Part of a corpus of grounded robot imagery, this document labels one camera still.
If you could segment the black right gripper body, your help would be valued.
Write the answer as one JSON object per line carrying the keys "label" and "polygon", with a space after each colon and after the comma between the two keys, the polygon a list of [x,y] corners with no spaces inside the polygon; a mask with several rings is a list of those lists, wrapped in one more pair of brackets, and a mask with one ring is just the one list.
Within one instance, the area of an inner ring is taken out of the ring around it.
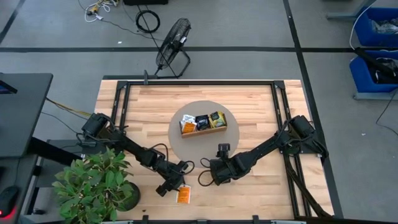
{"label": "black right gripper body", "polygon": [[231,179],[237,180],[241,178],[241,156],[212,159],[210,161],[210,173],[216,185],[226,184],[231,182]]}

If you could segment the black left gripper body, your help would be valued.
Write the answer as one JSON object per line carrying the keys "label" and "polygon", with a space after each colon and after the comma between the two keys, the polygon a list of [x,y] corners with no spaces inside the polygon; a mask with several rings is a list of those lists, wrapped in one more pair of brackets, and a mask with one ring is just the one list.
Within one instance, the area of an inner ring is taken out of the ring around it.
{"label": "black left gripper body", "polygon": [[187,168],[188,162],[185,161],[180,161],[178,164],[164,161],[160,175],[165,179],[166,187],[172,187],[173,184],[178,185],[183,180]]}

